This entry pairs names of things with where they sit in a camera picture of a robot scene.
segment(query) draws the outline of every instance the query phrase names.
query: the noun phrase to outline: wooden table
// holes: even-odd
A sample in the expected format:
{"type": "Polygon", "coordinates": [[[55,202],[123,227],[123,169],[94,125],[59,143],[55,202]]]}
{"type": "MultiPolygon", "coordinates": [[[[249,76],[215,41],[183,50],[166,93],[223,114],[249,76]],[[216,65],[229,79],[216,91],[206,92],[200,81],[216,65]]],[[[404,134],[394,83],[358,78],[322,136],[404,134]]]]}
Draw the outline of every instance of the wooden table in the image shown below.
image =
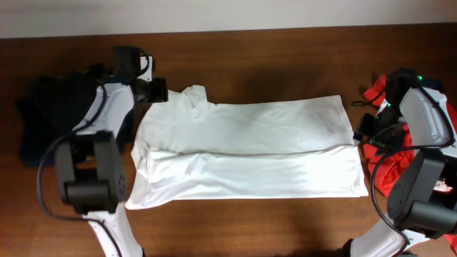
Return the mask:
{"type": "MultiPolygon", "coordinates": [[[[102,256],[89,226],[42,215],[36,170],[18,159],[22,122],[14,99],[42,74],[113,63],[111,46],[152,53],[156,75],[181,91],[199,84],[209,101],[246,104],[341,95],[352,126],[369,107],[353,108],[372,74],[404,66],[441,79],[457,105],[457,25],[366,26],[185,34],[0,40],[0,256],[102,256]]],[[[124,155],[132,186],[135,171],[124,155]]],[[[44,193],[62,206],[52,168],[44,193]]],[[[147,256],[274,256],[333,250],[379,220],[369,197],[174,201],[128,211],[147,256]]],[[[421,256],[453,256],[444,238],[415,246],[421,256]]]]}

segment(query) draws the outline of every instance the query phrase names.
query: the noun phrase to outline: red cloth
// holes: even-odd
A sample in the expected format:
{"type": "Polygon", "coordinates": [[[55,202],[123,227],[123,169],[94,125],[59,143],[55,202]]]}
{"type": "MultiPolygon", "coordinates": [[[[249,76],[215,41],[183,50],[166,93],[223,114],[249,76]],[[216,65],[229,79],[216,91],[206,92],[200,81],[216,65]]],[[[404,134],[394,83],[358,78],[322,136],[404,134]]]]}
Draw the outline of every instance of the red cloth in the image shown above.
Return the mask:
{"type": "MultiPolygon", "coordinates": [[[[367,90],[363,96],[367,100],[374,99],[379,95],[386,87],[386,75],[382,75],[378,78],[375,84],[367,90]]],[[[379,97],[373,102],[373,105],[380,106],[384,100],[384,96],[379,97]]],[[[454,127],[457,126],[457,112],[452,108],[452,106],[447,103],[446,108],[448,109],[449,118],[454,127]]],[[[402,147],[412,146],[413,140],[409,133],[408,125],[403,127],[406,130],[405,139],[403,140],[402,147]]],[[[363,152],[365,157],[368,160],[368,169],[370,173],[373,173],[374,166],[379,161],[381,157],[375,156],[375,152],[378,149],[374,146],[368,144],[363,145],[363,152]]],[[[410,162],[414,159],[413,151],[404,151],[396,153],[394,156],[388,157],[382,164],[379,166],[378,172],[376,173],[375,187],[384,195],[388,196],[393,185],[400,178],[401,174],[409,166],[410,162]]],[[[444,236],[448,242],[451,244],[453,250],[457,253],[457,235],[444,236]]]]}

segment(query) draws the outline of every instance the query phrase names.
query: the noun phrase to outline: black cable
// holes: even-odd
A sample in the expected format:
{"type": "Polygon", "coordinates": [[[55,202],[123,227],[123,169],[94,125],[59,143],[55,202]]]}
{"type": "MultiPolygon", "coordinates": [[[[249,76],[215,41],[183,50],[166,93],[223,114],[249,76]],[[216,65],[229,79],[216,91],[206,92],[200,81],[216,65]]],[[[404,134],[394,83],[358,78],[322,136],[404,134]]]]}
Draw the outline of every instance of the black cable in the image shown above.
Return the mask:
{"type": "MultiPolygon", "coordinates": [[[[149,57],[152,57],[154,59],[154,57],[152,55],[148,55],[146,58],[149,60],[149,57]]],[[[144,91],[147,92],[147,96],[145,96],[145,98],[141,102],[141,117],[143,117],[144,114],[146,114],[144,105],[147,104],[147,101],[149,101],[149,99],[151,98],[151,90],[148,89],[148,90],[144,90],[144,91]]]]}
{"type": "Polygon", "coordinates": [[[378,109],[377,106],[374,106],[373,105],[373,102],[376,101],[376,99],[380,98],[384,93],[384,90],[382,90],[377,96],[375,96],[373,99],[371,99],[370,101],[353,101],[351,103],[352,106],[354,107],[362,107],[362,106],[372,106],[376,109],[378,109]]]}
{"type": "Polygon", "coordinates": [[[70,136],[73,136],[76,133],[78,133],[78,132],[90,127],[95,122],[95,120],[97,120],[97,118],[100,116],[101,111],[103,110],[103,108],[104,108],[104,106],[106,104],[106,100],[108,98],[107,92],[106,92],[106,89],[105,89],[105,86],[104,86],[104,82],[101,82],[100,84],[101,84],[101,88],[103,89],[103,98],[101,100],[99,109],[97,110],[95,115],[92,117],[92,119],[90,119],[82,127],[79,127],[79,128],[77,128],[77,129],[75,129],[73,131],[68,132],[67,134],[65,134],[63,136],[58,137],[53,143],[51,143],[51,145],[44,152],[44,155],[43,155],[43,157],[41,157],[41,160],[40,160],[40,163],[39,163],[39,166],[38,166],[38,174],[37,174],[37,177],[36,177],[36,189],[37,189],[37,192],[38,192],[38,200],[39,200],[39,203],[40,203],[41,210],[44,212],[45,215],[47,214],[50,217],[53,217],[53,218],[58,219],[60,221],[83,221],[83,222],[92,221],[92,222],[95,222],[95,223],[99,224],[105,230],[106,235],[109,237],[109,239],[113,243],[114,248],[116,249],[116,251],[118,253],[118,256],[122,257],[122,252],[121,252],[121,249],[119,248],[119,245],[117,244],[117,242],[114,239],[113,235],[111,234],[111,232],[106,227],[106,225],[104,224],[103,221],[100,221],[100,220],[95,219],[95,218],[70,217],[70,216],[62,216],[62,215],[59,215],[59,214],[55,214],[44,203],[44,198],[43,198],[42,178],[43,178],[44,164],[46,163],[46,160],[49,157],[49,155],[51,154],[51,152],[54,151],[56,149],[56,147],[60,143],[65,141],[70,136]]]}
{"type": "Polygon", "coordinates": [[[136,46],[131,46],[131,47],[138,49],[138,51],[140,51],[140,53],[142,53],[143,56],[146,57],[146,61],[147,61],[146,67],[145,67],[144,69],[140,70],[140,75],[139,75],[139,76],[141,76],[141,75],[145,74],[145,73],[148,71],[148,68],[149,68],[149,65],[150,65],[150,63],[149,63],[149,57],[150,57],[151,55],[148,55],[143,49],[141,49],[141,48],[139,48],[139,47],[136,47],[136,46]]]}
{"type": "Polygon", "coordinates": [[[421,93],[433,104],[433,107],[437,110],[437,112],[440,114],[441,118],[443,119],[446,129],[449,133],[449,140],[447,142],[442,143],[442,144],[434,144],[434,145],[419,145],[419,146],[409,146],[409,147],[404,147],[400,148],[398,150],[392,151],[390,153],[386,153],[375,165],[373,169],[373,173],[371,174],[371,179],[370,179],[370,192],[371,192],[371,200],[373,201],[374,208],[376,209],[376,212],[378,212],[378,215],[381,217],[381,219],[389,226],[392,228],[396,233],[400,234],[400,236],[403,237],[403,246],[401,249],[395,253],[394,256],[398,256],[401,253],[403,253],[406,249],[406,247],[409,245],[409,239],[408,236],[403,233],[403,231],[398,230],[384,215],[384,213],[381,211],[378,205],[378,201],[376,200],[375,196],[375,179],[376,179],[376,173],[378,172],[379,167],[381,164],[390,156],[393,156],[399,152],[402,151],[411,151],[411,150],[420,150],[420,149],[425,149],[425,148],[445,148],[448,146],[452,146],[454,142],[456,141],[454,138],[454,133],[452,129],[451,122],[448,120],[446,114],[444,113],[443,109],[441,108],[439,102],[435,101],[435,99],[421,86],[417,85],[417,88],[421,91],[421,93]]]}

